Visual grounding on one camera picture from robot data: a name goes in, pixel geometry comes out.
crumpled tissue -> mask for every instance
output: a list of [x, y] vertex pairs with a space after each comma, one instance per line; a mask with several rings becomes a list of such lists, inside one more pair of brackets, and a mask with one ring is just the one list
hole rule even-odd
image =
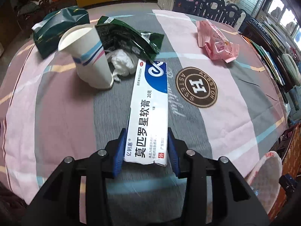
[[205, 47], [210, 59], [223, 59], [229, 63], [238, 57], [239, 45], [229, 42], [209, 20], [197, 21], [196, 25], [198, 45]]
[[120, 76], [128, 76], [136, 72], [138, 57], [132, 53], [125, 52], [122, 49], [117, 49], [109, 52], [106, 55], [108, 62], [112, 62], [115, 70], [113, 71], [113, 78], [115, 81], [120, 82]]

white tissue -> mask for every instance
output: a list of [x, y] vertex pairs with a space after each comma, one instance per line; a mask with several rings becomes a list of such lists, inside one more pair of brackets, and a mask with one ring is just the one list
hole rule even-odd
[[112, 62], [115, 67], [113, 78], [120, 82], [118, 75], [128, 76], [136, 72], [138, 57], [132, 53], [125, 52], [122, 49], [117, 49], [106, 55], [108, 62]]

blue logo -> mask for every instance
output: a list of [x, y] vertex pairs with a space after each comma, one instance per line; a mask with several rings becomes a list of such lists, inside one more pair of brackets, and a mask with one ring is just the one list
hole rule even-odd
[[167, 93], [167, 74], [166, 63], [159, 61], [146, 61], [145, 79], [147, 83], [154, 89]]

tablecloth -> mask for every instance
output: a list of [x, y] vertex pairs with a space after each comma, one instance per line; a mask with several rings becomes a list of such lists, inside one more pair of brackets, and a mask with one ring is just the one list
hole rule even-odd
[[[104, 14], [89, 15], [96, 24]], [[240, 45], [236, 61], [212, 61], [197, 43], [195, 22], [203, 18], [164, 10], [106, 16], [165, 34], [157, 59], [167, 63], [168, 125], [175, 138], [206, 158], [227, 156], [246, 176], [286, 127], [279, 89], [254, 49], [232, 27], [212, 22]], [[212, 106], [198, 108], [180, 95], [176, 75], [186, 67], [199, 68], [216, 83]], [[26, 43], [12, 59], [0, 89], [1, 182], [30, 203], [64, 157], [88, 157], [118, 138], [127, 125], [133, 81], [129, 76], [110, 90], [93, 89], [79, 79], [70, 55], [54, 52], [42, 60], [33, 41]], [[179, 217], [185, 186], [169, 162], [167, 167], [124, 162], [121, 174], [107, 180], [114, 225]], [[83, 180], [81, 200], [84, 192]]]

white box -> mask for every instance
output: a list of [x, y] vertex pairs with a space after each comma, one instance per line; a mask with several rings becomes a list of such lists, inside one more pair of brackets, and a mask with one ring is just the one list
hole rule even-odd
[[124, 160], [166, 166], [168, 95], [166, 63], [138, 61]]

